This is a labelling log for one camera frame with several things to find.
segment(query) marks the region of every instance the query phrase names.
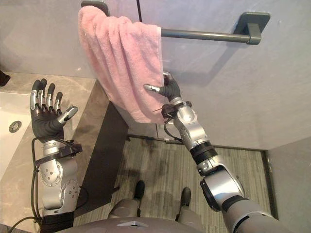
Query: towel bar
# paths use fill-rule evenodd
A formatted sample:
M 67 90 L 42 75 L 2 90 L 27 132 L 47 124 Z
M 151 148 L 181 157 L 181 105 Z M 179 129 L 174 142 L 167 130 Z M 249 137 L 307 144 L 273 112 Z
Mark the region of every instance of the towel bar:
M 110 16 L 108 6 L 104 2 L 85 0 L 81 3 L 81 7 L 88 5 L 96 6 L 107 16 Z M 269 19 L 270 14 L 266 12 L 244 12 L 240 16 L 233 34 L 162 29 L 161 35 L 163 37 L 228 41 L 257 45 L 261 41 L 261 33 Z

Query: pink towel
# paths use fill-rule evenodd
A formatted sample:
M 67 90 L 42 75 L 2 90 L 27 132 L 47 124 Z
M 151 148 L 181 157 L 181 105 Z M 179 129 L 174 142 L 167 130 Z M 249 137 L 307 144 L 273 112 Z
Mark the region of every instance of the pink towel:
M 137 122 L 163 123 L 165 102 L 143 85 L 163 86 L 161 28 L 127 17 L 107 17 L 93 6 L 79 12 L 81 44 L 109 99 Z

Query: floor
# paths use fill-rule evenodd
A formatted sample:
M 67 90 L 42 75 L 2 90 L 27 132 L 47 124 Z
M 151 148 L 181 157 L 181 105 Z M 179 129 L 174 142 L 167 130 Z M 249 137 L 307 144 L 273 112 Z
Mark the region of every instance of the floor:
M 242 182 L 246 196 L 270 212 L 267 184 L 259 151 L 216 148 Z M 113 194 L 109 204 L 79 216 L 74 225 L 105 219 L 112 207 L 123 198 L 132 198 L 138 180 L 145 181 L 141 216 L 175 220 L 180 194 L 184 187 L 192 191 L 190 208 L 198 213 L 207 233 L 227 233 L 222 214 L 212 211 L 199 185 L 199 176 L 191 154 L 182 145 L 131 138 L 126 141 Z M 0 226 L 1 232 L 7 232 Z

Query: sink drain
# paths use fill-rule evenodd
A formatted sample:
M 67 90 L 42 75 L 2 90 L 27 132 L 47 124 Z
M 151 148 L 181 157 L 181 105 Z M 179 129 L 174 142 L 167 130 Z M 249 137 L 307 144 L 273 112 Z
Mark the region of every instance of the sink drain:
M 21 122 L 19 120 L 14 121 L 10 126 L 9 126 L 9 131 L 11 133 L 17 132 L 21 127 Z

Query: floor trim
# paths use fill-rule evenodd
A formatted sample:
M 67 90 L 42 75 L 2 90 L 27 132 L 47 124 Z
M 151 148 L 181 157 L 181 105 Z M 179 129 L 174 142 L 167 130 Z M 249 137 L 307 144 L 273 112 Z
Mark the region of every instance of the floor trim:
M 264 174 L 266 176 L 271 215 L 278 220 L 278 213 L 277 213 L 277 206 L 276 206 L 276 193 L 274 191 L 273 178 L 272 178 L 270 161 L 268 158 L 267 150 L 264 150 L 261 152 L 261 158 L 262 158 L 263 168 L 265 171 Z

